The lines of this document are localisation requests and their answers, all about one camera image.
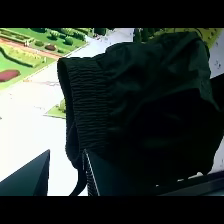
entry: dark clothing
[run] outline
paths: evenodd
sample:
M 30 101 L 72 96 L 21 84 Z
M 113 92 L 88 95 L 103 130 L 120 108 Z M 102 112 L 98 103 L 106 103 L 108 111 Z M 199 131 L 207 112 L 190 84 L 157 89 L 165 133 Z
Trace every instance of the dark clothing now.
M 59 59 L 73 166 L 83 171 L 86 149 L 152 186 L 207 174 L 223 137 L 208 60 L 208 48 L 189 32 Z

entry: white pathway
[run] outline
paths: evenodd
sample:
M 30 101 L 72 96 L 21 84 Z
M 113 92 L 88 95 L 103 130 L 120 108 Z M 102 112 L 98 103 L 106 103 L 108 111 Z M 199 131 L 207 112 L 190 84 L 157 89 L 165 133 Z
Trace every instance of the white pathway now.
M 132 32 L 133 28 L 123 28 L 115 30 L 102 42 L 89 39 L 87 47 L 73 52 L 70 57 L 92 57 L 103 53 L 110 45 L 132 41 Z M 224 34 L 220 36 L 218 46 L 211 49 L 212 76 L 224 72 Z M 220 69 L 213 66 L 216 58 L 223 64 Z M 56 64 L 33 76 L 32 80 L 57 82 Z M 42 116 L 62 98 L 59 86 L 33 83 L 20 83 L 0 93 L 0 116 L 3 118 L 0 120 L 0 181 L 50 149 L 48 195 L 66 196 L 71 193 L 77 182 L 77 172 L 67 159 L 64 149 L 65 120 Z M 223 158 L 224 142 L 216 153 L 214 171 L 223 169 Z

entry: black fabric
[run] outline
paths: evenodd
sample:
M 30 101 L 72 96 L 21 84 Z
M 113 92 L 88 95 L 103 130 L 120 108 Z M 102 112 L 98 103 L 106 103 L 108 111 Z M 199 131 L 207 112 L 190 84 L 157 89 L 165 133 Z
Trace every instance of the black fabric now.
M 208 60 L 197 33 L 120 43 L 93 58 L 59 59 L 73 166 L 85 173 L 86 149 L 127 175 L 149 178 L 152 186 L 207 174 L 223 137 Z

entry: black triangular tip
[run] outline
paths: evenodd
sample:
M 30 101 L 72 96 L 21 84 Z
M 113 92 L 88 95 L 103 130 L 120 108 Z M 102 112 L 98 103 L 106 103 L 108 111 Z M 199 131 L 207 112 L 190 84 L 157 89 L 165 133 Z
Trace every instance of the black triangular tip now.
M 47 196 L 50 150 L 0 182 L 0 196 Z

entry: garment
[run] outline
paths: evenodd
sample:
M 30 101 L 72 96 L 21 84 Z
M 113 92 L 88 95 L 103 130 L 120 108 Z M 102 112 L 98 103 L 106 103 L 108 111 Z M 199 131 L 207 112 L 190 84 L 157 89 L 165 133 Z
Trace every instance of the garment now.
M 61 58 L 66 152 L 85 186 L 84 149 L 127 172 L 169 184 L 213 165 L 223 114 L 212 93 L 209 50 L 197 33 L 119 43 L 93 58 Z

